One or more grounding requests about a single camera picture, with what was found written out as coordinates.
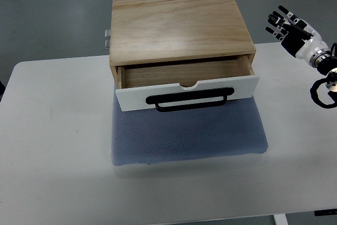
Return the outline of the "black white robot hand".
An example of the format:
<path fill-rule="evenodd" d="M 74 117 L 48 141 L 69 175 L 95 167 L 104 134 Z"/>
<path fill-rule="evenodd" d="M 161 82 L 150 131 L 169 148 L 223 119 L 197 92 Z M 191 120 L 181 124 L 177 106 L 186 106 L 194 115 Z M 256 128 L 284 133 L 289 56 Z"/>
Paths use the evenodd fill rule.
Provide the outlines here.
<path fill-rule="evenodd" d="M 265 30 L 280 41 L 291 56 L 314 66 L 319 56 L 331 53 L 321 35 L 307 21 L 282 5 L 278 9 L 268 16 L 268 23 L 272 26 Z"/>

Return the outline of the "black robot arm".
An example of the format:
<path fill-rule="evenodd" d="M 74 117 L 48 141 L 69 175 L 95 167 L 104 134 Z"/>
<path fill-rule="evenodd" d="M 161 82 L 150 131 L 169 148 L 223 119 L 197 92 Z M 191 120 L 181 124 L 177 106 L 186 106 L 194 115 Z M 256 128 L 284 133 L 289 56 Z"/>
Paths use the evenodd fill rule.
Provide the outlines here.
<path fill-rule="evenodd" d="M 315 81 L 310 88 L 312 101 L 324 109 L 336 108 L 336 42 L 331 49 L 321 54 L 315 61 L 317 71 L 324 78 Z M 328 89 L 327 95 L 333 100 L 332 104 L 325 104 L 319 99 L 318 88 L 325 84 Z"/>

